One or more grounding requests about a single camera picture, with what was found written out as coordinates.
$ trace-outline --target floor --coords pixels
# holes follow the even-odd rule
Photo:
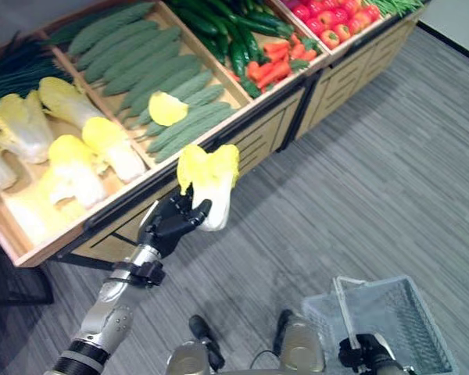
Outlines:
[[[410,275],[469,374],[469,60],[421,30],[392,66],[320,127],[239,181],[218,233],[166,259],[108,375],[163,373],[201,313],[228,369],[267,348],[285,306],[331,278]],[[107,273],[49,263],[55,304],[0,308],[0,374],[42,373]]]

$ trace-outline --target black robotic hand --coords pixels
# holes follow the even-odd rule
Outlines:
[[[192,199],[192,187],[186,195],[177,187],[155,203],[139,226],[138,243],[152,246],[162,258],[172,254],[181,237],[202,224],[212,207],[206,199],[192,209]]]

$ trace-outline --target white plastic basket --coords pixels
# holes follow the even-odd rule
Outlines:
[[[344,281],[356,286],[343,289]],[[303,301],[303,313],[320,336],[328,373],[353,373],[338,361],[340,341],[378,332],[396,360],[402,366],[412,366],[417,375],[459,374],[452,353],[410,277],[375,282],[337,277],[334,286],[337,291]]]

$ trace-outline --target red tomato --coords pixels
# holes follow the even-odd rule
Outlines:
[[[349,17],[352,17],[358,11],[359,6],[356,0],[346,0],[344,4],[342,4],[342,8],[347,12]]]
[[[311,17],[316,17],[318,14],[326,10],[323,3],[317,2],[316,0],[311,0],[307,5],[307,8],[310,10]]]
[[[361,32],[361,22],[356,18],[349,20],[347,27],[349,28],[351,35],[359,34]]]
[[[330,49],[334,49],[340,43],[338,35],[332,30],[325,30],[323,33],[321,33],[320,39]]]
[[[321,4],[323,4],[323,6],[325,7],[325,10],[330,10],[330,9],[338,7],[337,0],[323,0]]]
[[[335,24],[335,16],[329,10],[324,10],[320,14],[318,14],[318,21],[320,21],[324,26],[325,29],[329,29]]]
[[[305,5],[302,5],[302,4],[294,6],[292,8],[292,13],[294,13],[295,16],[299,18],[300,20],[302,20],[303,22],[306,22],[311,16],[310,10]]]
[[[332,10],[332,13],[334,13],[335,23],[346,23],[349,19],[349,15],[342,8],[335,8]]]
[[[378,6],[376,5],[369,5],[365,8],[365,12],[367,12],[368,16],[370,16],[372,22],[378,20],[378,17],[381,16],[381,11],[379,10]]]
[[[353,16],[353,19],[359,20],[361,22],[361,29],[365,29],[372,23],[372,19],[368,16],[368,13],[364,10],[360,10],[357,14]]]
[[[320,21],[314,18],[309,18],[306,22],[306,25],[316,36],[319,36],[322,32],[326,30],[325,25],[323,25]]]
[[[337,34],[338,39],[340,40],[341,43],[343,41],[347,41],[351,37],[349,28],[343,23],[340,23],[339,25],[335,25],[334,32]]]

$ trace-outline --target carrot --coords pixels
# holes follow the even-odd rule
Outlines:
[[[264,65],[261,65],[259,70],[256,72],[253,72],[253,78],[255,80],[260,80],[262,77],[264,77],[266,74],[268,74],[271,70],[273,70],[274,64],[272,62],[267,62]]]
[[[240,81],[240,77],[238,77],[236,74],[234,74],[233,72],[231,72],[230,70],[228,70],[229,74],[233,77],[233,79],[237,82]]]
[[[251,61],[247,65],[247,77],[255,80],[254,74],[257,75],[257,70],[259,70],[259,64],[257,61]]]
[[[305,51],[304,54],[302,56],[300,56],[300,58],[302,60],[311,61],[316,56],[318,56],[318,53],[315,50],[310,49],[309,51]]]
[[[266,43],[264,45],[264,51],[266,53],[273,53],[284,48],[290,48],[290,43],[288,41],[282,41],[279,43]]]
[[[290,36],[290,42],[292,43],[292,45],[300,45],[302,42],[300,41],[299,37],[297,37],[297,35],[295,35],[295,33],[293,33],[291,36]]]
[[[292,59],[300,59],[302,55],[306,52],[306,47],[301,43],[300,45],[296,45],[290,51],[290,57]]]
[[[285,49],[280,49],[278,51],[274,51],[272,53],[267,53],[266,56],[270,58],[272,63],[275,63],[277,61],[282,60],[287,54],[288,54],[288,49],[285,48]]]
[[[292,69],[290,68],[290,64],[288,62],[278,62],[274,65],[274,68],[266,76],[262,77],[260,81],[257,82],[257,87],[263,88],[268,84],[272,84],[279,78],[288,76],[291,72]]]

